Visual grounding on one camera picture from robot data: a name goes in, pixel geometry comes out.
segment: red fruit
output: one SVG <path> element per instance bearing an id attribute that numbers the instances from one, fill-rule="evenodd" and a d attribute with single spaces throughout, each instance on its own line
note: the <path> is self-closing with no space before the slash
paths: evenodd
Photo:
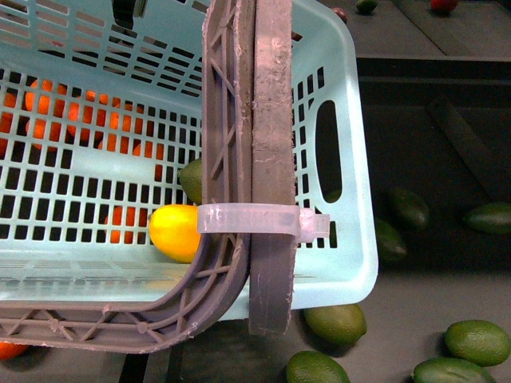
<path id="1" fill-rule="evenodd" d="M 448 14 L 458 5 L 458 0 L 431 0 L 431 9 L 440 14 Z"/>
<path id="2" fill-rule="evenodd" d="M 17 357 L 18 355 L 25 352 L 29 346 L 27 345 L 16 345 L 14 343 L 0 342 L 0 361 Z"/>

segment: lemon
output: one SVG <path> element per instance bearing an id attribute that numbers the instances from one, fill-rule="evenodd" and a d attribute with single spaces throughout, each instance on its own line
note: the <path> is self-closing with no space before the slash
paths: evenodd
<path id="1" fill-rule="evenodd" d="M 367 332 L 366 318 L 357 304 L 305 309 L 303 314 L 311 330 L 334 345 L 353 345 Z"/>
<path id="2" fill-rule="evenodd" d="M 197 205 L 202 203 L 202 159 L 198 158 L 181 169 L 177 176 L 184 193 Z"/>
<path id="3" fill-rule="evenodd" d="M 350 383 L 343 367 L 317 351 L 300 351 L 286 366 L 287 383 Z"/>
<path id="4" fill-rule="evenodd" d="M 476 365 L 500 365 L 511 353 L 511 339 L 499 326 L 483 320 L 453 323 L 445 334 L 449 351 Z"/>
<path id="5" fill-rule="evenodd" d="M 169 258 L 191 263 L 199 247 L 197 206 L 165 205 L 149 218 L 149 237 Z"/>

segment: plastic crate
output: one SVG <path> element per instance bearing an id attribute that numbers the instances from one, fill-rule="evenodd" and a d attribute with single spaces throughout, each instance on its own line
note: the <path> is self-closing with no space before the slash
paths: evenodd
<path id="1" fill-rule="evenodd" d="M 0 100 L 17 95 L 13 108 L 2 107 L 13 114 L 13 128 L 0 132 L 8 140 L 0 159 L 0 337 L 129 349 L 96 335 L 111 323 L 119 325 L 117 337 L 130 338 L 132 351 L 168 346 L 148 323 L 168 315 L 163 308 L 188 265 L 162 255 L 146 227 L 105 218 L 115 207 L 134 207 L 138 222 L 161 205 L 189 202 L 177 171 L 201 153 L 201 30 L 209 3 L 148 2 L 133 30 L 117 26 L 111 7 L 99 0 L 14 3 L 19 6 L 0 6 Z M 344 24 L 317 2 L 296 0 L 292 16 L 296 201 L 329 214 L 337 236 L 335 243 L 318 239 L 299 247 L 292 308 L 359 302 L 372 290 L 378 263 L 355 49 Z M 55 86 L 30 88 L 35 78 Z M 89 90 L 107 95 L 108 103 L 87 99 Z M 29 91 L 36 100 L 52 93 L 50 110 L 64 100 L 64 117 L 26 111 Z M 73 103 L 80 113 L 92 107 L 92 121 L 104 110 L 106 127 L 84 124 L 82 114 L 70 120 Z M 140 108 L 123 110 L 128 103 Z M 114 113 L 132 117 L 128 132 L 109 128 Z M 316 127 L 319 113 L 333 116 L 331 126 Z M 58 138 L 48 128 L 34 138 L 37 119 L 62 124 Z M 77 127 L 75 137 L 68 125 Z M 86 129 L 89 138 L 79 140 Z M 117 138 L 113 152 L 94 139 L 109 135 Z M 339 150 L 325 152 L 332 141 Z M 152 144 L 150 158 L 132 155 L 137 144 Z M 324 196 L 341 187 L 339 200 L 327 203 Z M 133 240 L 111 243 L 112 231 Z M 148 307 L 158 314 L 137 314 Z M 113 312 L 129 325 L 122 327 Z M 247 316 L 245 287 L 222 319 Z"/>

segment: yellow lemon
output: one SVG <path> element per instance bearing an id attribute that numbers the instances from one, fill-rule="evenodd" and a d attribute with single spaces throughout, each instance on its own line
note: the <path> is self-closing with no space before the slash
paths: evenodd
<path id="1" fill-rule="evenodd" d="M 149 219 L 149 236 L 154 246 L 177 262 L 191 263 L 200 241 L 198 215 L 197 206 L 159 207 Z"/>

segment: clear plastic strap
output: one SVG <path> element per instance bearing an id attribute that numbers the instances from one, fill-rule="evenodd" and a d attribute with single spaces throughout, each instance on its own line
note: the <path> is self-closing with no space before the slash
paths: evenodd
<path id="1" fill-rule="evenodd" d="M 290 234 L 309 243 L 330 234 L 330 216 L 295 205 L 209 203 L 199 206 L 199 233 Z"/>

